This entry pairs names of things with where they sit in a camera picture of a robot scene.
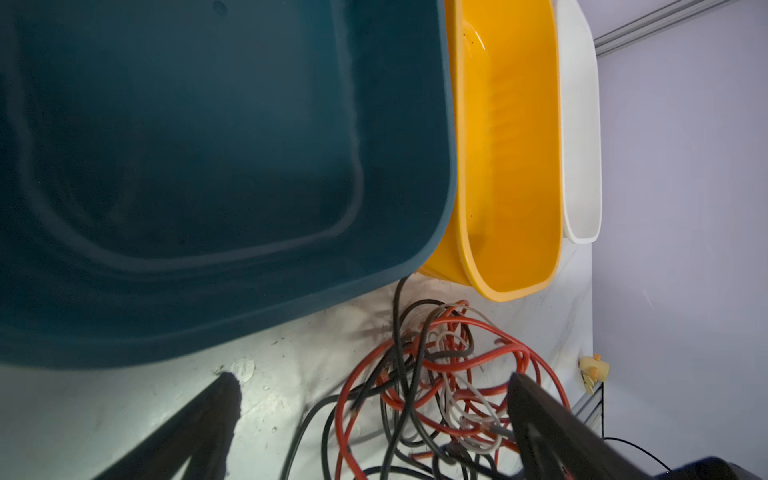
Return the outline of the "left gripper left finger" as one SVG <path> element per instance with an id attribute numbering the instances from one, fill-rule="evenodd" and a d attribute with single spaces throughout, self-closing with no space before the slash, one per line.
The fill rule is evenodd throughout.
<path id="1" fill-rule="evenodd" d="M 134 449 L 98 475 L 100 479 L 223 479 L 240 418 L 241 386 L 220 374 L 207 388 Z"/>

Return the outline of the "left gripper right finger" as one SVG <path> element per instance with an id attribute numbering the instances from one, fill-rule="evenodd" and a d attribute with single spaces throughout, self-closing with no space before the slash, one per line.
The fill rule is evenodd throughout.
<path id="1" fill-rule="evenodd" d="M 526 479 L 647 479 L 530 377 L 508 383 L 508 414 Z"/>

